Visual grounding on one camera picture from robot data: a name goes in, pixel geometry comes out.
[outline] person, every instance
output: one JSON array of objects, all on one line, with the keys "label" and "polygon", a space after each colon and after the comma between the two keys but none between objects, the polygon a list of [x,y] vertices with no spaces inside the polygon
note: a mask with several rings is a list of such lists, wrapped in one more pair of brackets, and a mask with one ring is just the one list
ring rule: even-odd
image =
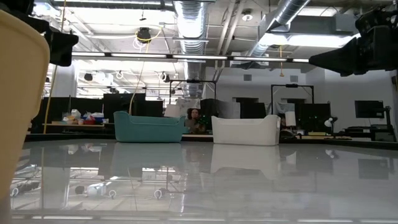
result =
[{"label": "person", "polygon": [[203,124],[199,123],[200,110],[196,108],[190,108],[187,111],[188,119],[185,120],[185,127],[189,129],[189,133],[198,134],[206,131]]}]

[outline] blue object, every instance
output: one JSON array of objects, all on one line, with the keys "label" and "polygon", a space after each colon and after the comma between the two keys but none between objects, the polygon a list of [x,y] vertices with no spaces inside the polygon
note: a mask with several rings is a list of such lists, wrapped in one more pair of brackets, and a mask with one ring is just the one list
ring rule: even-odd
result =
[{"label": "blue object", "polygon": [[185,131],[184,116],[129,116],[124,111],[115,112],[113,116],[116,139],[121,142],[180,142]]}]

